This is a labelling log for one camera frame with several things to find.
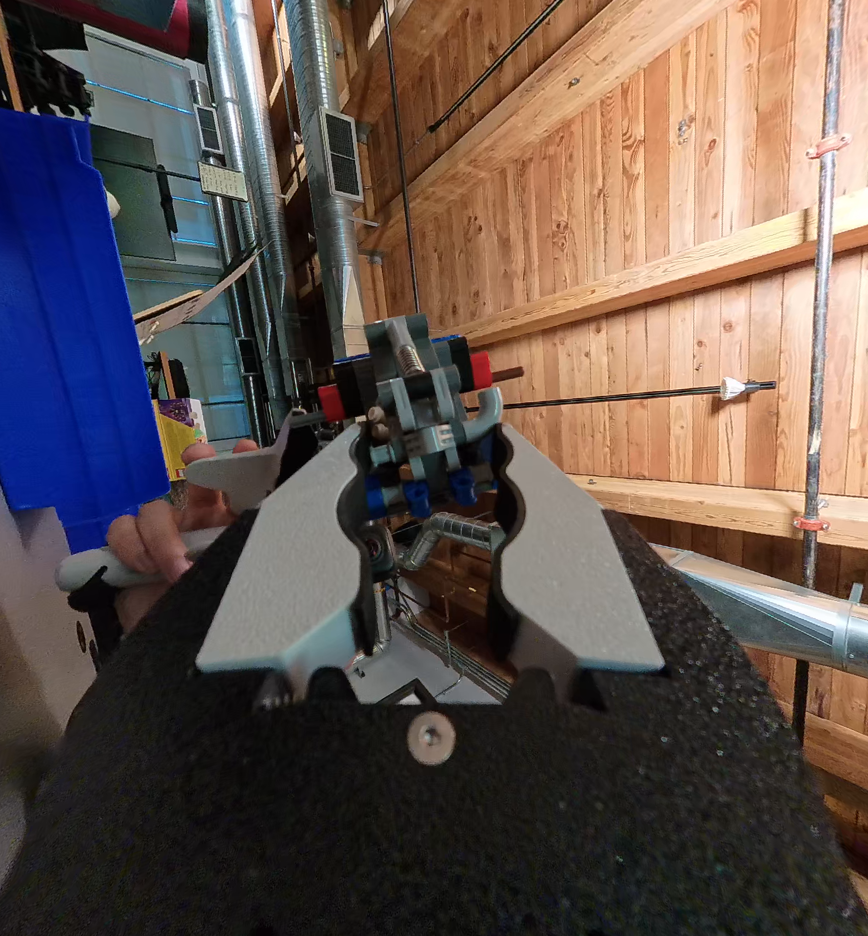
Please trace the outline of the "person's right hand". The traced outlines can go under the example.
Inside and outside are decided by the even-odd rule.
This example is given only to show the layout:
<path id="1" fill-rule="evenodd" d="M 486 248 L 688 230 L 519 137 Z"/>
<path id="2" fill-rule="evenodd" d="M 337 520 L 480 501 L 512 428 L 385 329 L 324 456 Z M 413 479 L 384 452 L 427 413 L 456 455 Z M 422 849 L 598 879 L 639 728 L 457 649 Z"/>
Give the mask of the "person's right hand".
<path id="1" fill-rule="evenodd" d="M 181 507 L 159 499 L 142 505 L 135 516 L 115 519 L 107 546 L 124 566 L 174 583 L 193 563 L 184 534 L 226 527 L 236 519 L 221 491 L 186 483 Z"/>

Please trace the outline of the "yellow printed box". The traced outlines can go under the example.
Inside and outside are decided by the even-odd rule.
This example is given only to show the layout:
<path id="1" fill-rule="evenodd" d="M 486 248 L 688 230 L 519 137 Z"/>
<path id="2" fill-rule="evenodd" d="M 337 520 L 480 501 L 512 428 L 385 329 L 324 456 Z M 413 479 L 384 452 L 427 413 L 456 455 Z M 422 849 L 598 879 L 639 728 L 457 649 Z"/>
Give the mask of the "yellow printed box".
<path id="1" fill-rule="evenodd" d="M 200 400 L 153 400 L 164 465 L 171 483 L 185 478 L 182 452 L 195 443 L 207 442 L 206 422 Z"/>

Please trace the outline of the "black pipe red clamps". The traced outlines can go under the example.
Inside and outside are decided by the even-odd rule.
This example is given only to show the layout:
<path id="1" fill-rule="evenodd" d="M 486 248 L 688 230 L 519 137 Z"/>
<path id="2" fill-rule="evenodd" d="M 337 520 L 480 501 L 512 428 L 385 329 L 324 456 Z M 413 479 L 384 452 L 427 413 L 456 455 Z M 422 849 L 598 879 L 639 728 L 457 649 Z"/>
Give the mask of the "black pipe red clamps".
<path id="1" fill-rule="evenodd" d="M 827 3 L 822 125 L 818 140 L 806 153 L 808 159 L 818 162 L 819 179 L 811 323 L 805 496 L 803 513 L 793 524 L 802 532 L 802 584 L 804 588 L 811 591 L 815 590 L 817 579 L 818 536 L 825 530 L 824 521 L 820 517 L 820 485 L 826 388 L 827 323 L 834 257 L 837 158 L 838 152 L 849 144 L 849 136 L 839 129 L 846 6 L 845 1 L 829 1 Z"/>

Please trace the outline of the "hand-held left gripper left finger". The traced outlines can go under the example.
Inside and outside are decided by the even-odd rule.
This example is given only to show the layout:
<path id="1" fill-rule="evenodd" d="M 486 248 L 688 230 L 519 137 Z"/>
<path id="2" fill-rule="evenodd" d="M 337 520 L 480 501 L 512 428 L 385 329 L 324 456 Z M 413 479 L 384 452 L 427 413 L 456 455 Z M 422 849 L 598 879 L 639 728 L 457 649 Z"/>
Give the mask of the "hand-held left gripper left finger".
<path id="1" fill-rule="evenodd" d="M 371 599 L 364 546 L 339 509 L 358 478 L 352 425 L 261 504 L 196 666 L 205 673 L 344 670 L 362 652 L 355 611 Z"/>

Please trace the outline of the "silver duct elbow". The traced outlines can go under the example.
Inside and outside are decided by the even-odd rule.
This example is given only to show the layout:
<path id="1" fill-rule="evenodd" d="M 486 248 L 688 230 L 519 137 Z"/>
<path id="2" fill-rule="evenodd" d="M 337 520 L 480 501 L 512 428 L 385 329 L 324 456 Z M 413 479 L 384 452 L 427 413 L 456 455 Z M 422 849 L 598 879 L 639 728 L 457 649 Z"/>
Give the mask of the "silver duct elbow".
<path id="1" fill-rule="evenodd" d="M 506 534 L 498 523 L 438 512 L 423 521 L 411 543 L 396 553 L 395 562 L 400 570 L 417 571 L 427 563 L 442 540 L 491 554 L 502 545 L 505 538 Z"/>

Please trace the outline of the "tapered silver duct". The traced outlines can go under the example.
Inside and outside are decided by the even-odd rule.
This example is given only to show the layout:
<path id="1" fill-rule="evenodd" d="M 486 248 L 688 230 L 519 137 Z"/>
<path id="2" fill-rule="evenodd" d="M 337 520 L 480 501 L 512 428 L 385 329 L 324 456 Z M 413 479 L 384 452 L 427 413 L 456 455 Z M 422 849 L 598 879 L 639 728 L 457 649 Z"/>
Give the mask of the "tapered silver duct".
<path id="1" fill-rule="evenodd" d="M 743 646 L 868 680 L 868 604 L 688 550 L 653 548 Z"/>

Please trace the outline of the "silver spiral ventilation duct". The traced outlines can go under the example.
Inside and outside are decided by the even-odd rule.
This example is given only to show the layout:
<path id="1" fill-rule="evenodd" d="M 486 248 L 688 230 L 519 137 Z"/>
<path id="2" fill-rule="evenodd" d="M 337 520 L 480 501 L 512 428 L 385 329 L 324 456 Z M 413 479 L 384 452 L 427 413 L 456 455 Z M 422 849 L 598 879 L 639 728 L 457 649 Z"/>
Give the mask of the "silver spiral ventilation duct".
<path id="1" fill-rule="evenodd" d="M 284 10 L 333 358 L 366 356 L 353 201 L 335 187 L 325 120 L 331 114 L 346 123 L 355 148 L 355 122 L 339 107 L 329 9 L 324 1 L 287 1 Z"/>
<path id="2" fill-rule="evenodd" d="M 295 365 L 304 357 L 301 323 L 251 1 L 206 1 L 207 66 L 228 165 L 243 173 L 248 206 L 241 237 L 262 248 L 251 268 L 253 310 L 269 410 L 279 429 L 298 398 Z"/>

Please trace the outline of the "blue storage bin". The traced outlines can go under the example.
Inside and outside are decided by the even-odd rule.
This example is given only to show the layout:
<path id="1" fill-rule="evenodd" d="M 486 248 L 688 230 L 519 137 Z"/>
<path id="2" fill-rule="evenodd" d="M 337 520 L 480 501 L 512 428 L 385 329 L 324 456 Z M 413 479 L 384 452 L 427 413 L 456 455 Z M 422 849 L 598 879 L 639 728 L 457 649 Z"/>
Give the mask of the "blue storage bin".
<path id="1" fill-rule="evenodd" d="M 169 479 L 89 124 L 0 109 L 0 485 L 71 552 Z"/>

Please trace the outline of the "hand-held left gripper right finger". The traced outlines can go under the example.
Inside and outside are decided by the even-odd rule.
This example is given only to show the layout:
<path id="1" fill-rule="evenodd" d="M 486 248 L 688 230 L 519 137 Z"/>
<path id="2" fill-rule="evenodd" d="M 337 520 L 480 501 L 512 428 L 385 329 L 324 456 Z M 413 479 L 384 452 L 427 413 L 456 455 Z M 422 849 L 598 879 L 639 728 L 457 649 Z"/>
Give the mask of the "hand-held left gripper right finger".
<path id="1" fill-rule="evenodd" d="M 603 509 L 516 429 L 496 427 L 492 452 L 488 639 L 498 660 L 551 677 L 662 671 Z"/>

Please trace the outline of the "white hanging sign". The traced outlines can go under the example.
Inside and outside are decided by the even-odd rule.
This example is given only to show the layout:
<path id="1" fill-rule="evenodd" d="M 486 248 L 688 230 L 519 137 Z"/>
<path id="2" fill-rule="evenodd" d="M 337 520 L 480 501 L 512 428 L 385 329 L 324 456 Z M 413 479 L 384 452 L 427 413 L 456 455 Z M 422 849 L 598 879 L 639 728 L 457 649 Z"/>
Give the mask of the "white hanging sign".
<path id="1" fill-rule="evenodd" d="M 241 203 L 249 202 L 249 186 L 244 172 L 204 161 L 198 162 L 197 170 L 199 185 L 204 194 Z"/>

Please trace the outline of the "black sprinkler pipe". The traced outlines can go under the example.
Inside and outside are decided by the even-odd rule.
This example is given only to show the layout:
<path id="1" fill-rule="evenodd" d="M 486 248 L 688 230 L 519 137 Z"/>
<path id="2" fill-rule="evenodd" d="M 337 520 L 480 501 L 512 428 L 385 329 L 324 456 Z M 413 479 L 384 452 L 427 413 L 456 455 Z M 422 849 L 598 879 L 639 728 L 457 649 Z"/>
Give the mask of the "black sprinkler pipe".
<path id="1" fill-rule="evenodd" d="M 742 382 L 734 378 L 724 377 L 721 380 L 721 383 L 716 386 L 697 386 L 693 388 L 671 390 L 647 390 L 584 397 L 571 397 L 566 399 L 517 402 L 504 404 L 504 406 L 507 409 L 513 410 L 530 410 L 559 406 L 564 407 L 592 404 L 641 403 L 660 400 L 687 399 L 693 397 L 710 397 L 719 399 L 721 403 L 729 403 L 742 396 L 751 395 L 761 391 L 776 390 L 777 388 L 777 381 L 748 380 Z"/>

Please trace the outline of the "lego chassis assembly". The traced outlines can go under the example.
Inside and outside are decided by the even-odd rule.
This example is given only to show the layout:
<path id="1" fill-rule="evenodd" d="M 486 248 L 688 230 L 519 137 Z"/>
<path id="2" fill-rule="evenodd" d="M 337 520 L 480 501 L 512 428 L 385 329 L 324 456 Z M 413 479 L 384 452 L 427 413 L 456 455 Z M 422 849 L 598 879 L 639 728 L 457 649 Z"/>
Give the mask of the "lego chassis assembly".
<path id="1" fill-rule="evenodd" d="M 496 482 L 492 442 L 502 420 L 499 386 L 522 378 L 521 366 L 496 370 L 485 350 L 462 335 L 431 337 L 420 313 L 365 327 L 368 352 L 336 360 L 334 380 L 316 389 L 314 413 L 297 425 L 341 424 L 364 417 L 357 448 L 371 520 L 434 507 L 474 507 Z"/>

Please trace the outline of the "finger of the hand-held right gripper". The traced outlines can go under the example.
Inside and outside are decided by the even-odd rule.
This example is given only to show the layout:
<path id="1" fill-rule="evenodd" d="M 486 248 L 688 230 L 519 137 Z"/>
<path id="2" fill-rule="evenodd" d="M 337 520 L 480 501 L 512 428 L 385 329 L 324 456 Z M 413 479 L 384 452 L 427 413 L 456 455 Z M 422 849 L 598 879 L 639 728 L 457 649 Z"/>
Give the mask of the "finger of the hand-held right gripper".
<path id="1" fill-rule="evenodd" d="M 317 423 L 316 413 L 293 413 L 271 446 L 198 460 L 186 468 L 186 479 L 221 492 L 232 510 L 257 508 L 317 454 Z"/>

